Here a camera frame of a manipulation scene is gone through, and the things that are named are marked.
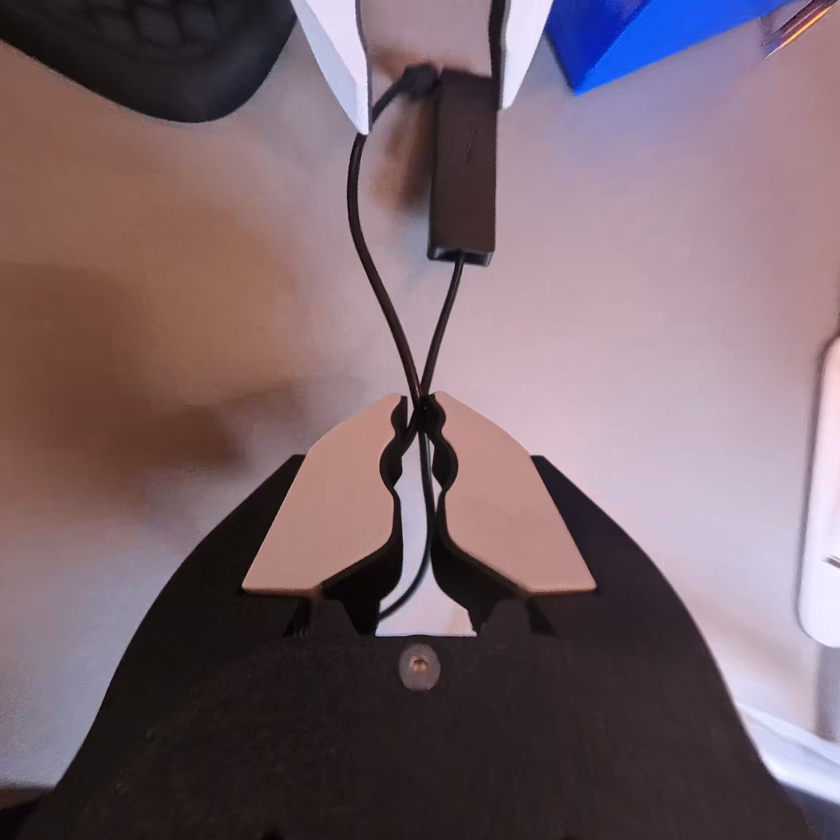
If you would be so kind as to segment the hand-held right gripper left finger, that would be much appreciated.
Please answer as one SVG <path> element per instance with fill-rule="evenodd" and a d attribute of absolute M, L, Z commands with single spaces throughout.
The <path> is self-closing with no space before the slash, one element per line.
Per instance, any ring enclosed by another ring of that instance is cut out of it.
<path fill-rule="evenodd" d="M 364 569 L 378 599 L 402 574 L 396 483 L 403 472 L 407 397 L 384 396 L 329 430 L 306 453 L 243 580 L 249 594 L 326 595 Z"/>

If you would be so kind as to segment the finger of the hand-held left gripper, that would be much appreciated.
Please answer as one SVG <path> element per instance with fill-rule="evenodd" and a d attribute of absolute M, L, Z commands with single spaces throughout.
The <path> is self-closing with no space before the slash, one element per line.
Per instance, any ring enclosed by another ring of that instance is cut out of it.
<path fill-rule="evenodd" d="M 332 94 L 358 133 L 373 123 L 371 63 L 359 1 L 293 1 L 303 33 Z"/>
<path fill-rule="evenodd" d="M 543 35 L 552 1 L 492 1 L 489 15 L 491 77 L 497 109 L 516 99 Z"/>

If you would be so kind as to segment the slim usb hub blue ports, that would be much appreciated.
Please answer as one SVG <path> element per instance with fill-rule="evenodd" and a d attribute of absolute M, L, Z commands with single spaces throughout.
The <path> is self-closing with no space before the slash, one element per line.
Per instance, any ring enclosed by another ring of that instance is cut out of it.
<path fill-rule="evenodd" d="M 497 85 L 446 68 L 437 85 L 427 257 L 487 267 L 496 250 Z"/>

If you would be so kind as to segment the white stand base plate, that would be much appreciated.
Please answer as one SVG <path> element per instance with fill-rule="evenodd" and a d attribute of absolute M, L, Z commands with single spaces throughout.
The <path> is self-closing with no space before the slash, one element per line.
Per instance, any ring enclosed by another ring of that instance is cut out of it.
<path fill-rule="evenodd" d="M 797 607 L 817 643 L 839 647 L 839 335 L 820 359 Z"/>

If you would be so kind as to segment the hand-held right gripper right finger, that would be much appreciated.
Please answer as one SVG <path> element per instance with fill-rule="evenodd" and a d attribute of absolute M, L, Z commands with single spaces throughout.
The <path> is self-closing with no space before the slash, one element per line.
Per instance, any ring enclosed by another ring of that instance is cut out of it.
<path fill-rule="evenodd" d="M 593 592 L 595 579 L 530 453 L 446 392 L 428 397 L 440 485 L 433 571 L 451 599 Z"/>

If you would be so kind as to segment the blue plastic bin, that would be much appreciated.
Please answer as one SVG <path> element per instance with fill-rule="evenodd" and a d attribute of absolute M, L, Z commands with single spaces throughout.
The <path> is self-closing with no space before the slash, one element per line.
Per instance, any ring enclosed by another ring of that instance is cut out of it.
<path fill-rule="evenodd" d="M 555 1 L 544 27 L 580 96 L 771 14 L 787 1 Z"/>

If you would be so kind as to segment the black quilted cushion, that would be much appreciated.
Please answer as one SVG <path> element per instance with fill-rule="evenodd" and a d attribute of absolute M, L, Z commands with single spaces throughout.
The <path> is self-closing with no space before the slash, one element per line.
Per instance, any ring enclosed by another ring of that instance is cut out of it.
<path fill-rule="evenodd" d="M 266 80 L 297 22 L 288 1 L 2 1 L 1 38 L 132 111 L 224 118 Z"/>

